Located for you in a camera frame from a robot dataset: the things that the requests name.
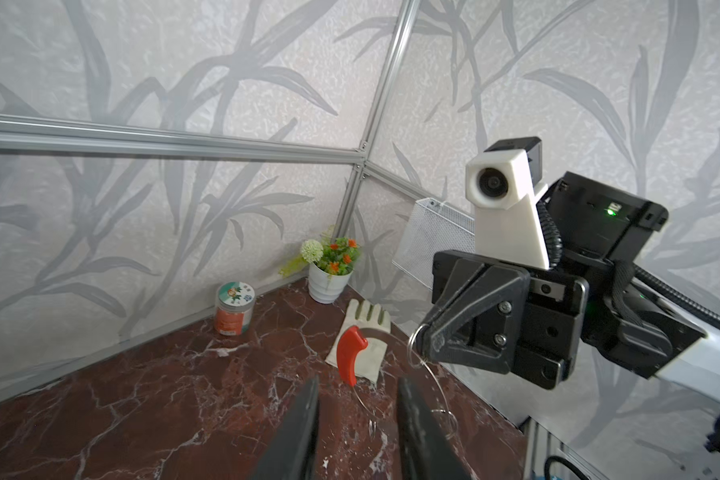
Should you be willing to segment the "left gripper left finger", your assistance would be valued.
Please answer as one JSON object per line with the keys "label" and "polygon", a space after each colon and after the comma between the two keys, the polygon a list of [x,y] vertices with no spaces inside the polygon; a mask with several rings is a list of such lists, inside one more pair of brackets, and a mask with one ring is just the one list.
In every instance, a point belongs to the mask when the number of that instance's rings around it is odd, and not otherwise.
{"label": "left gripper left finger", "polygon": [[313,479],[319,415],[319,380],[313,377],[294,397],[249,478]]}

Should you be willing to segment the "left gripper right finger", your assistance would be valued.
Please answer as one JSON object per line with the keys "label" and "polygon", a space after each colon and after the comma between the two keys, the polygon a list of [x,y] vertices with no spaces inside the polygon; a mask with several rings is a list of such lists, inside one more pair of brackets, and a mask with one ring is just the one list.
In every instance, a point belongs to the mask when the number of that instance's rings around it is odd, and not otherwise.
{"label": "left gripper right finger", "polygon": [[396,423],[404,479],[470,479],[413,381],[397,385]]}

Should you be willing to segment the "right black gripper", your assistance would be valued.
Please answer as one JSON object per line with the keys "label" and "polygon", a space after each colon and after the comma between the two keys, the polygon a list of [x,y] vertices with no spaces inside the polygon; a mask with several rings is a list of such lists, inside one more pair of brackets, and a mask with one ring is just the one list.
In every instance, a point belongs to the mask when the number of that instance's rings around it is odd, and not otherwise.
{"label": "right black gripper", "polygon": [[421,358],[514,374],[546,390],[572,374],[585,279],[456,250],[435,254],[433,276]]}

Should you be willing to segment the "metal keyring with red handle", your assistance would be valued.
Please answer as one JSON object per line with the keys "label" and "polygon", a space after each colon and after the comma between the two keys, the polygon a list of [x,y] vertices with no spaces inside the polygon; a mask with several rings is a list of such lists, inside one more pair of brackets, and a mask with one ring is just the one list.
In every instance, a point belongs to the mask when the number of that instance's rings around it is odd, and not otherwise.
{"label": "metal keyring with red handle", "polygon": [[371,434],[387,431],[395,426],[394,404],[398,380],[403,377],[414,382],[448,439],[458,431],[458,421],[452,412],[445,390],[430,366],[412,351],[409,342],[391,333],[386,339],[384,356],[376,384],[359,378],[354,387],[343,382],[351,397],[366,415]]}

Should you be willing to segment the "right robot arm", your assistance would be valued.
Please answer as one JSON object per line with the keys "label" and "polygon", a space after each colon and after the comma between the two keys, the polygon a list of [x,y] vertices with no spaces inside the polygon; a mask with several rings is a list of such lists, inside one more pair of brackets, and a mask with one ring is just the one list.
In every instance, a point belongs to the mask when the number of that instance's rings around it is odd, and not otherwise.
{"label": "right robot arm", "polygon": [[[551,266],[457,250],[433,260],[433,306],[413,350],[427,360],[515,374],[551,390],[574,371],[580,343],[634,375],[665,377],[720,397],[720,315],[635,264],[668,212],[575,173],[537,206]],[[720,416],[707,438],[720,453]]]}

